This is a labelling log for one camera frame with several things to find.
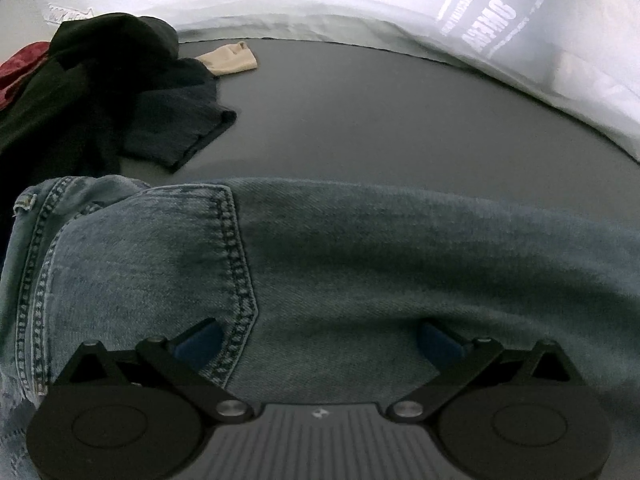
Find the blue denim jeans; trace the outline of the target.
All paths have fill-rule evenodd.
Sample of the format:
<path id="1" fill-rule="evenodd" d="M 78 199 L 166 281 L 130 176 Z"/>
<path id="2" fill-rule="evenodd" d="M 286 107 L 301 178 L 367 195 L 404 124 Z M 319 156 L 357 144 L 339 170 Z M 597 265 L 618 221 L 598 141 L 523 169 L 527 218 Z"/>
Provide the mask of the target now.
<path id="1" fill-rule="evenodd" d="M 198 372 L 259 404 L 387 404 L 435 375 L 411 326 L 557 341 L 608 412 L 608 479 L 639 474 L 639 234 L 413 188 L 279 179 L 151 186 L 62 177 L 19 192 L 1 271 L 1 474 L 85 340 L 129 350 L 204 318 Z"/>

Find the black garment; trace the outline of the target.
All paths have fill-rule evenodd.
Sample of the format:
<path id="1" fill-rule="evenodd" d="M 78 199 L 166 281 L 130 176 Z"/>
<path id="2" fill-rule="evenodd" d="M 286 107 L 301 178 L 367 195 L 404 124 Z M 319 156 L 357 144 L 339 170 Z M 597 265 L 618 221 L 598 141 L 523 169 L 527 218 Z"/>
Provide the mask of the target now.
<path id="1" fill-rule="evenodd" d="M 128 158 L 175 172 L 234 124 L 217 93 L 216 77 L 180 58 L 177 32 L 159 18 L 65 22 L 1 116 L 1 167 L 99 176 Z"/>

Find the white printed storage bag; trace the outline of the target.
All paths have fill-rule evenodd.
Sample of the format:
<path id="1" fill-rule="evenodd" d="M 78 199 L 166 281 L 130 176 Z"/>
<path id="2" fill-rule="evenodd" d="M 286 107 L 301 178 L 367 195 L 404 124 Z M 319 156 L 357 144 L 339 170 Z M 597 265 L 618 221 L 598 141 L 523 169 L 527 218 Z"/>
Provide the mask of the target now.
<path id="1" fill-rule="evenodd" d="M 184 42 L 334 42 L 469 66 L 639 153 L 639 0 L 2 0 L 27 25 L 151 15 Z"/>

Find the beige cloth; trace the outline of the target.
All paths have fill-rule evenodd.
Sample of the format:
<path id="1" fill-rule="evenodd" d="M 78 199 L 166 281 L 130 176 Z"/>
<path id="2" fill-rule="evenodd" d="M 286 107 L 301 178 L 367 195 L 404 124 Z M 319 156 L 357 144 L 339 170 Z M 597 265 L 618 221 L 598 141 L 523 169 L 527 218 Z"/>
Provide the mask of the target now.
<path id="1" fill-rule="evenodd" d="M 258 69 L 257 58 L 245 41 L 224 44 L 196 57 L 214 76 L 227 76 Z"/>

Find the red checkered shirt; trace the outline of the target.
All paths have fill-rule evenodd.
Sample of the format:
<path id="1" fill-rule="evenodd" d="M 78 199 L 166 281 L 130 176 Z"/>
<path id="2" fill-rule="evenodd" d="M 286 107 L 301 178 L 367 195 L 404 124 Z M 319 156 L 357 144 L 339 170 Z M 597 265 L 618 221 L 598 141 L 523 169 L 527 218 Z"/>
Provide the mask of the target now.
<path id="1" fill-rule="evenodd" d="M 47 61 L 50 44 L 37 41 L 18 50 L 1 65 L 1 110 L 6 110 L 30 77 Z"/>

